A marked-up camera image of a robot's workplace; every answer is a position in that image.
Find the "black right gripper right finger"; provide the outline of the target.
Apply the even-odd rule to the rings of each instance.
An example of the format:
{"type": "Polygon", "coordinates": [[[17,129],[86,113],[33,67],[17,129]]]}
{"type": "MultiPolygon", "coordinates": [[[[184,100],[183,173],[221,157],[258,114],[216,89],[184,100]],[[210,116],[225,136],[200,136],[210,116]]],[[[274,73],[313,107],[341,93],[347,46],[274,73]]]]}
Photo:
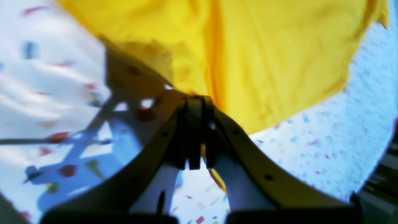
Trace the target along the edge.
{"type": "Polygon", "coordinates": [[[361,201],[344,202],[302,182],[266,156],[205,96],[206,167],[225,184],[227,224],[363,224],[361,201]]]}

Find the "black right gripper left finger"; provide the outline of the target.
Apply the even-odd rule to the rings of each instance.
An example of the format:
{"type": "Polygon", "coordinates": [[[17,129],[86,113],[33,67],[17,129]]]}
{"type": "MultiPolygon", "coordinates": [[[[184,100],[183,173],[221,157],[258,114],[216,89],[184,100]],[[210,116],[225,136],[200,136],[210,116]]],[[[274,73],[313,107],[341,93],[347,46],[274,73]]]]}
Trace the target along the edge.
{"type": "Polygon", "coordinates": [[[200,169],[203,98],[184,97],[148,145],[118,173],[48,211],[42,224],[177,224],[175,181],[189,163],[200,169]]]}

